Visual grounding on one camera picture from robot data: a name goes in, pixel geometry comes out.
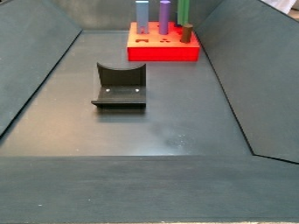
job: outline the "hole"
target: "hole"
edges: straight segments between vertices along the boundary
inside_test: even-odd
[[[135,42],[136,42],[136,43],[139,43],[139,42],[145,42],[145,43],[148,43],[148,38],[139,38]]]

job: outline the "red block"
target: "red block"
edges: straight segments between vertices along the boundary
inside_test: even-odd
[[[126,41],[129,61],[197,61],[200,44],[191,35],[191,43],[181,43],[183,28],[169,23],[168,35],[159,34],[159,23],[149,22],[149,34],[136,34],[136,23],[130,23]]]

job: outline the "black plastic piece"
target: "black plastic piece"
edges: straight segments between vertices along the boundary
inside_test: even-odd
[[[97,63],[101,88],[97,100],[90,103],[97,107],[132,108],[145,107],[145,64],[132,69],[113,69]]]

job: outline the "gray surface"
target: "gray surface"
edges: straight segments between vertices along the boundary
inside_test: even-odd
[[[227,0],[197,33],[253,152],[297,163],[297,22],[256,0]]]
[[[297,176],[257,157],[0,158],[0,223],[297,222]]]
[[[233,155],[249,150],[204,52],[147,63],[147,109],[97,110],[97,62],[129,68],[125,31],[84,32],[0,143],[0,156]]]
[[[38,0],[0,5],[0,135],[60,60],[80,28]]]
[[[52,0],[84,30],[126,31],[136,21],[135,0]],[[199,25],[223,0],[191,0],[189,22]],[[159,0],[149,0],[149,21],[159,21]],[[177,0],[172,1],[171,20]]]

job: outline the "purple peg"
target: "purple peg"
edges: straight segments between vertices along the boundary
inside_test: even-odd
[[[160,15],[159,15],[159,33],[168,34],[168,22],[171,15],[171,1],[160,1]]]

